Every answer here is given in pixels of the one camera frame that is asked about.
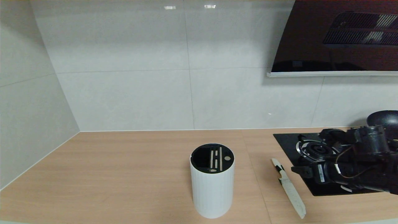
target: range hood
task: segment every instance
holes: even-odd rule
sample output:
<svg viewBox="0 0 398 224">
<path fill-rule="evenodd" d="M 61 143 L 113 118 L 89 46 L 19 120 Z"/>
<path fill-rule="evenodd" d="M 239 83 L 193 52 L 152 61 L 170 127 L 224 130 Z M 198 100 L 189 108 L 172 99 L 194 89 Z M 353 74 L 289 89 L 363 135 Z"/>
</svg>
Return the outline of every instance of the range hood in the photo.
<svg viewBox="0 0 398 224">
<path fill-rule="evenodd" d="M 296 0 L 270 77 L 398 75 L 398 1 Z"/>
</svg>

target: stove burner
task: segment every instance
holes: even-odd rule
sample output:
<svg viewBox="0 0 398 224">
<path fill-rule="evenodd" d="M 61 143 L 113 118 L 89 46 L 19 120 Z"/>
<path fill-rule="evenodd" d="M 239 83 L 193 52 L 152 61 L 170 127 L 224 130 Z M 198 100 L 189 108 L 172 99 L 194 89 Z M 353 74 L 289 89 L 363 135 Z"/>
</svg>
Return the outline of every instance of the stove burner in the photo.
<svg viewBox="0 0 398 224">
<path fill-rule="evenodd" d="M 297 142 L 296 150 L 301 156 L 311 162 L 324 161 L 326 157 L 336 154 L 336 149 L 314 140 Z"/>
</svg>

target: kitchen knife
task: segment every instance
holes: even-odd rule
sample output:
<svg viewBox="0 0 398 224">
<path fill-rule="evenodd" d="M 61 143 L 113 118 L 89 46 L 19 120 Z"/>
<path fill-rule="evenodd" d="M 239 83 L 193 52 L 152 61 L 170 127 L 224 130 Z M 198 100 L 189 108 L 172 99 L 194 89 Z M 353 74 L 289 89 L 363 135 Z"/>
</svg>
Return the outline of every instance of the kitchen knife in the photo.
<svg viewBox="0 0 398 224">
<path fill-rule="evenodd" d="M 303 219 L 305 214 L 307 213 L 305 210 L 304 202 L 301 200 L 299 193 L 293 186 L 290 179 L 287 177 L 285 169 L 279 163 L 279 161 L 273 158 L 272 163 L 275 165 L 276 170 L 281 174 L 279 182 L 282 184 L 282 187 L 285 190 L 290 202 L 292 203 L 294 209 L 296 210 L 300 218 Z"/>
</svg>

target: cable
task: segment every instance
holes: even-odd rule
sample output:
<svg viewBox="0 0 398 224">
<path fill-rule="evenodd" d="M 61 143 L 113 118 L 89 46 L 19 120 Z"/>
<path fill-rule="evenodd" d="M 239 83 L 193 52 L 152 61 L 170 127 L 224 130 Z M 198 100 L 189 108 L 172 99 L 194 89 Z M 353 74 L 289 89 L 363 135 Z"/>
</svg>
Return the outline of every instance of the cable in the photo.
<svg viewBox="0 0 398 224">
<path fill-rule="evenodd" d="M 353 149 L 353 148 L 354 148 L 354 145 L 351 145 L 348 149 L 342 151 L 342 152 L 336 157 L 336 161 L 334 162 L 334 167 L 336 167 L 337 173 L 339 173 L 342 177 L 348 178 L 348 179 L 357 177 L 357 176 L 363 174 L 364 172 L 370 170 L 371 168 L 373 168 L 373 167 L 368 167 L 367 169 L 364 169 L 362 172 L 360 172 L 360 173 L 358 173 L 357 175 L 354 175 L 354 176 L 352 176 L 352 177 L 346 177 L 346 176 L 344 176 L 343 174 L 341 174 L 341 171 L 340 171 L 339 165 L 337 164 L 337 161 L 339 160 L 339 158 L 340 158 L 341 155 L 343 155 L 343 154 L 346 153 L 348 150 Z"/>
</svg>

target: tile grout line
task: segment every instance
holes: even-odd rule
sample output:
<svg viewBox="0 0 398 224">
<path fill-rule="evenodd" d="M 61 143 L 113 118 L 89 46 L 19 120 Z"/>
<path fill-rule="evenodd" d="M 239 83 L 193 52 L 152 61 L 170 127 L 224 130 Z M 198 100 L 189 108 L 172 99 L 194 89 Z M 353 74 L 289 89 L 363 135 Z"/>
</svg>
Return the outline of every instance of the tile grout line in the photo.
<svg viewBox="0 0 398 224">
<path fill-rule="evenodd" d="M 73 73 L 105 73 L 105 72 L 146 72 L 146 71 L 186 71 L 186 70 L 218 70 L 218 69 L 269 69 L 269 67 L 228 67 L 228 68 L 199 68 L 199 69 L 147 69 L 147 70 L 116 70 L 116 71 L 72 71 L 72 72 L 55 72 L 56 74 L 73 74 Z"/>
<path fill-rule="evenodd" d="M 272 224 L 271 216 L 270 216 L 268 208 L 267 208 L 267 203 L 265 202 L 265 198 L 264 198 L 263 192 L 261 191 L 260 183 L 258 182 L 258 178 L 257 178 L 256 171 L 254 169 L 254 166 L 253 166 L 252 158 L 250 157 L 250 153 L 249 153 L 249 150 L 248 150 L 248 147 L 247 147 L 247 144 L 246 144 L 246 140 L 245 140 L 245 137 L 243 136 L 243 132 L 242 131 L 243 130 L 240 130 L 240 134 L 241 134 L 241 136 L 243 138 L 243 143 L 245 144 L 246 152 L 248 153 L 250 164 L 252 165 L 252 169 L 253 169 L 253 172 L 254 172 L 254 176 L 256 177 L 258 190 L 260 191 L 261 197 L 263 197 L 263 202 L 264 202 L 265 209 L 267 210 L 269 222 Z"/>
<path fill-rule="evenodd" d="M 315 112 L 316 112 L 316 108 L 318 107 L 319 98 L 321 97 L 322 87 L 323 87 L 323 84 L 325 82 L 325 77 L 326 76 L 324 76 L 324 78 L 322 79 L 321 89 L 319 90 L 318 99 L 316 100 L 316 104 L 315 104 L 315 108 L 314 108 L 314 113 L 312 114 L 311 123 L 310 123 L 311 127 L 312 127 L 312 123 L 314 122 Z"/>
<path fill-rule="evenodd" d="M 185 24 L 185 39 L 187 42 L 187 56 L 188 56 L 188 73 L 189 73 L 189 87 L 191 91 L 191 107 L 192 107 L 192 123 L 193 129 L 195 129 L 195 115 L 193 113 L 193 98 L 192 98 L 192 81 L 191 81 L 191 66 L 189 61 L 189 46 L 188 46 L 188 28 L 187 28 L 187 14 L 185 12 L 185 1 L 182 1 L 183 9 L 184 9 L 184 24 Z"/>
<path fill-rule="evenodd" d="M 43 77 L 46 77 L 46 76 L 49 76 L 49 75 L 56 75 L 56 73 L 51 73 L 51 74 L 42 75 L 42 76 L 39 76 L 39 77 L 33 77 L 33 78 L 30 78 L 30 79 L 25 79 L 25 80 L 18 81 L 18 82 L 15 82 L 15 83 L 10 83 L 10 84 L 4 85 L 4 86 L 0 86 L 0 88 L 6 87 L 6 86 L 10 86 L 10 85 L 14 85 L 14 84 L 17 84 L 17 83 L 23 83 L 25 81 L 30 81 L 30 80 L 33 80 L 33 79 L 43 78 Z"/>
</svg>

